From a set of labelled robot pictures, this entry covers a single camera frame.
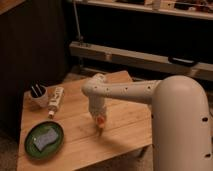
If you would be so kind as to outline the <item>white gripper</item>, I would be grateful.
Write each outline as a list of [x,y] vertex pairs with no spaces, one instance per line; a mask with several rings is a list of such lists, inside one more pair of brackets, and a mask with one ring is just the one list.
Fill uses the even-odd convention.
[[107,115],[106,115],[106,105],[105,105],[105,101],[90,101],[89,102],[89,112],[90,112],[90,116],[93,120],[93,122],[95,123],[95,125],[97,125],[97,116],[101,115],[101,128],[105,128],[106,123],[107,123]]

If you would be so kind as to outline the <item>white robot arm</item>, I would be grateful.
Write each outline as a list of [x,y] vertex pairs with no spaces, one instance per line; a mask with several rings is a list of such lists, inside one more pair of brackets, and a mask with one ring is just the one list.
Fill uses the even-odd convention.
[[153,171],[213,171],[213,146],[207,95],[187,76],[109,83],[96,74],[83,86],[89,112],[106,111],[107,98],[149,104],[152,114]]

